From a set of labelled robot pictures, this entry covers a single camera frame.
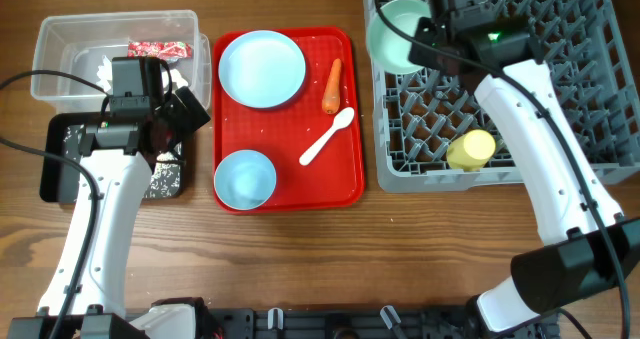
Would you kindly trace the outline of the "green bowl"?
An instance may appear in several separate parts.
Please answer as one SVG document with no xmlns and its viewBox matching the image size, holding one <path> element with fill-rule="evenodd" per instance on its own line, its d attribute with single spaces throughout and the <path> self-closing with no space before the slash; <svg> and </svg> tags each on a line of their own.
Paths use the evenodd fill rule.
<svg viewBox="0 0 640 339">
<path fill-rule="evenodd" d="M 399 30 L 413 36 L 420 17 L 431 17 L 426 1 L 394 0 L 381 6 L 385 17 Z M 411 43 L 389 29 L 375 14 L 367 27 L 366 47 L 373 62 L 384 71 L 405 75 L 417 72 L 422 66 L 408 60 Z"/>
</svg>

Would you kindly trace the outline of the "white rice grains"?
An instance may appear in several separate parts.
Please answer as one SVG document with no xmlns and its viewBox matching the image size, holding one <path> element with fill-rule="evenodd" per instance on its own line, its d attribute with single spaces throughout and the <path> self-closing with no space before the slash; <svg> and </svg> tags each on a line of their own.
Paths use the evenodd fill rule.
<svg viewBox="0 0 640 339">
<path fill-rule="evenodd" d="M 79 141 L 81 125 L 70 125 L 64 129 L 61 153 L 68 159 L 79 163 Z M 179 194 L 181 190 L 182 167 L 178 164 L 167 164 L 176 160 L 172 153 L 161 154 L 159 163 L 155 165 L 150 184 L 143 198 L 149 200 L 170 198 Z M 78 171 L 62 165 L 57 186 L 56 201 L 61 204 L 71 204 L 76 201 L 80 174 Z"/>
</svg>

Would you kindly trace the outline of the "light blue small bowl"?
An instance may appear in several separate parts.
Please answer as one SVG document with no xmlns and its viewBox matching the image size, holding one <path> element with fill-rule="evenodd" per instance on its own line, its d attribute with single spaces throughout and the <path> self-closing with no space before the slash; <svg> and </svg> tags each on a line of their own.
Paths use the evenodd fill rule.
<svg viewBox="0 0 640 339">
<path fill-rule="evenodd" d="M 226 156 L 214 172 L 214 189 L 227 207 L 249 211 L 265 204 L 277 184 L 272 161 L 255 150 L 239 150 Z"/>
</svg>

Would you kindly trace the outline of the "yellow plastic cup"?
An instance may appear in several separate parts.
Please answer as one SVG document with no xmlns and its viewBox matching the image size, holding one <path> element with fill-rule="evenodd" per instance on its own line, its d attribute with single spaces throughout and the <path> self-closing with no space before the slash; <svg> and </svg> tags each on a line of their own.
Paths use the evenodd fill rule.
<svg viewBox="0 0 640 339">
<path fill-rule="evenodd" d="M 493 157 L 495 150 L 496 141 L 493 136 L 487 131 L 474 129 L 449 145 L 446 160 L 452 169 L 479 171 Z"/>
</svg>

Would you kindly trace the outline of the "white plastic spoon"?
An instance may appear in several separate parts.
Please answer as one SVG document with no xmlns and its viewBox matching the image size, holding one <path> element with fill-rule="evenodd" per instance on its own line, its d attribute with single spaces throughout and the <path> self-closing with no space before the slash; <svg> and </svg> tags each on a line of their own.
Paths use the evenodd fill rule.
<svg viewBox="0 0 640 339">
<path fill-rule="evenodd" d="M 331 137 L 337 131 L 347 128 L 354 118 L 355 109 L 352 107 L 347 107 L 337 113 L 330 128 L 300 156 L 299 164 L 302 166 L 309 165 L 328 143 Z"/>
</svg>

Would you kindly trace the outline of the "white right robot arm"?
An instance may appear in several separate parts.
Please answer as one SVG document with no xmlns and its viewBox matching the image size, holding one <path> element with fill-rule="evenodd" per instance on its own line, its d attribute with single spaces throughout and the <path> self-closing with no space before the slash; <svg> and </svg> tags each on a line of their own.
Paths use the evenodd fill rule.
<svg viewBox="0 0 640 339">
<path fill-rule="evenodd" d="M 540 249 L 473 301 L 479 329 L 505 334 L 561 307 L 617 289 L 639 263 L 639 223 L 592 170 L 559 105 L 542 46 L 524 16 L 498 18 L 489 0 L 429 0 L 409 59 L 460 78 L 499 131 L 533 205 Z"/>
</svg>

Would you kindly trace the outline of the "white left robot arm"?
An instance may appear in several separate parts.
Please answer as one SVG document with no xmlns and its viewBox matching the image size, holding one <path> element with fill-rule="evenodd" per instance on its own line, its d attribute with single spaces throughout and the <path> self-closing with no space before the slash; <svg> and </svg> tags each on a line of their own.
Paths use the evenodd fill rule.
<svg viewBox="0 0 640 339">
<path fill-rule="evenodd" d="M 57 270 L 32 317 L 11 321 L 11 338 L 212 338 L 219 325 L 200 298 L 159 300 L 126 318 L 126 266 L 134 222 L 159 155 L 210 117 L 168 64 L 118 57 L 98 116 L 83 127 L 80 159 L 41 155 L 78 171 L 77 198 Z"/>
</svg>

